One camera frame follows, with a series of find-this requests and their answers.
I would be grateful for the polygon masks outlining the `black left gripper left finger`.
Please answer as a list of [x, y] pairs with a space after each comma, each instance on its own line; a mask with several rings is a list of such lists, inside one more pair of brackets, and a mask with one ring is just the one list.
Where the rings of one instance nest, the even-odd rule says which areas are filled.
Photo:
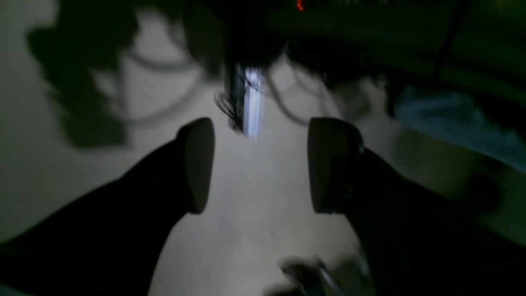
[[146, 296], [165, 242], [208, 201], [210, 118], [182, 126], [126, 174], [1, 244], [1, 283], [34, 296]]

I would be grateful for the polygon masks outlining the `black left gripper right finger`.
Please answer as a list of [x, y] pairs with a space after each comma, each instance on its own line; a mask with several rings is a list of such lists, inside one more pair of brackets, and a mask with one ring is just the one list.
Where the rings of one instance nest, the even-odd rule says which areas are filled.
[[524, 296], [525, 247], [401, 176], [335, 118], [308, 125], [311, 202], [342, 214], [378, 296]]

